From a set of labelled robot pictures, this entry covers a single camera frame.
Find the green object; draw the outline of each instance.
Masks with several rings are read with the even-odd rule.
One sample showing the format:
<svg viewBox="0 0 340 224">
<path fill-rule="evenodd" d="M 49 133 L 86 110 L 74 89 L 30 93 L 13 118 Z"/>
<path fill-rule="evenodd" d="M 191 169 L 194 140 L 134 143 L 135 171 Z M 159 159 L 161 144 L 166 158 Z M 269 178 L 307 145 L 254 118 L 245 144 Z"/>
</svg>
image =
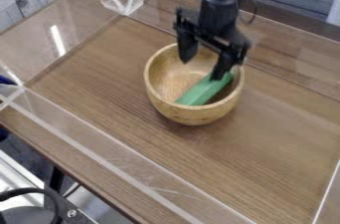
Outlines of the green object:
<svg viewBox="0 0 340 224">
<path fill-rule="evenodd" d="M 222 91 L 222 89 L 233 81 L 233 73 L 226 73 L 221 81 L 210 80 L 209 74 L 185 93 L 185 95 L 175 101 L 186 106 L 203 106 L 213 99 L 213 97 Z"/>
</svg>

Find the bamboo bowl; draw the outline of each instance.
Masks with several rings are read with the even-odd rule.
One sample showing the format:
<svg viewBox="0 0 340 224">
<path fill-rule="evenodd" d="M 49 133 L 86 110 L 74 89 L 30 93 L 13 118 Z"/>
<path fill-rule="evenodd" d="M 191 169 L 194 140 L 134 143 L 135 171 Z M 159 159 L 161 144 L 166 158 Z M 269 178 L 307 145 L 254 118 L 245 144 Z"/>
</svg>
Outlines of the bamboo bowl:
<svg viewBox="0 0 340 224">
<path fill-rule="evenodd" d="M 186 65 L 178 56 L 177 44 L 161 49 L 146 66 L 146 85 L 149 96 L 159 112 L 178 123 L 203 125 L 225 117 L 238 104 L 243 85 L 245 69 L 233 68 L 233 83 L 205 106 L 193 107 L 175 103 L 197 82 L 211 72 L 218 55 L 202 48 Z"/>
</svg>

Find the wooden table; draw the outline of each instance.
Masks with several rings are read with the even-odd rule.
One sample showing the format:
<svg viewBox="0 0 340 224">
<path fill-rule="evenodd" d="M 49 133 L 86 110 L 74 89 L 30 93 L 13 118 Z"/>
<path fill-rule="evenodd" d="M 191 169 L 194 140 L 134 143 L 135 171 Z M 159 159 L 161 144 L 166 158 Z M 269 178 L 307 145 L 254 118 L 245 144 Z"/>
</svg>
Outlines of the wooden table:
<svg viewBox="0 0 340 224">
<path fill-rule="evenodd" d="M 257 223 L 313 223 L 340 159 L 340 43 L 265 18 L 243 30 L 255 43 L 243 97 L 211 125 L 179 125 L 154 109 L 145 66 L 175 37 L 129 17 L 118 17 L 27 87 Z M 31 79 L 31 71 L 22 72 Z M 15 109 L 6 108 L 0 120 L 134 220 L 187 223 Z M 78 143 L 105 156 L 115 151 L 89 136 Z"/>
</svg>

